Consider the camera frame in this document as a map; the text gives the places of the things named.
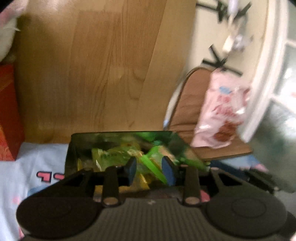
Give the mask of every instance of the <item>wood grain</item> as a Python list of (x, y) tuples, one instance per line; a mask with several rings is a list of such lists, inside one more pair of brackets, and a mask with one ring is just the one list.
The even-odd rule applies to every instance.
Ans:
[(26, 141), (160, 130), (194, 13), (195, 0), (30, 0), (15, 40)]

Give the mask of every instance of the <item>red box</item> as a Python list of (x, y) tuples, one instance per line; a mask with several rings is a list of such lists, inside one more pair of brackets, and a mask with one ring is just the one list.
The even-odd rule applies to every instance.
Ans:
[(15, 161), (24, 141), (12, 65), (0, 66), (0, 161)]

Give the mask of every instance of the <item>white fabric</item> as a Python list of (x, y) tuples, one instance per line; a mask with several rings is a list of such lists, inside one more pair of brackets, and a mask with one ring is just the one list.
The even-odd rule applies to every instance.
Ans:
[(17, 241), (21, 232), (15, 217), (18, 204), (27, 196), (57, 182), (64, 173), (66, 144), (23, 143), (15, 162), (0, 161), (0, 241)]

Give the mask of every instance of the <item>beige wall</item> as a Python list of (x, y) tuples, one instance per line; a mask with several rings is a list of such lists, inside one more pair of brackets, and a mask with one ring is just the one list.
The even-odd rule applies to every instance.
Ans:
[[(252, 81), (259, 60), (264, 41), (268, 6), (268, 0), (251, 1), (252, 7), (248, 11), (247, 36), (251, 37), (253, 35), (254, 40), (243, 53), (235, 53), (229, 57), (227, 62), (227, 65), (243, 72), (243, 78), (246, 81)], [(213, 6), (217, 5), (217, 2), (214, 0), (200, 0), (199, 2)], [(241, 0), (241, 7), (244, 7), (248, 2), (249, 0)], [(215, 45), (218, 52), (222, 53), (222, 47), (228, 35), (226, 21), (218, 24), (217, 15), (214, 12), (200, 7), (197, 8), (192, 48), (188, 58), (186, 72), (199, 66), (203, 58), (212, 59), (208, 50), (212, 44)]]

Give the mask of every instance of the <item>pink package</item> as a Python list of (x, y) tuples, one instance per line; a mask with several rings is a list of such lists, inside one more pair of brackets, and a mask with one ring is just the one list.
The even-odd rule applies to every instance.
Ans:
[(244, 122), (249, 92), (242, 78), (215, 70), (191, 146), (216, 149), (230, 145), (237, 127)]

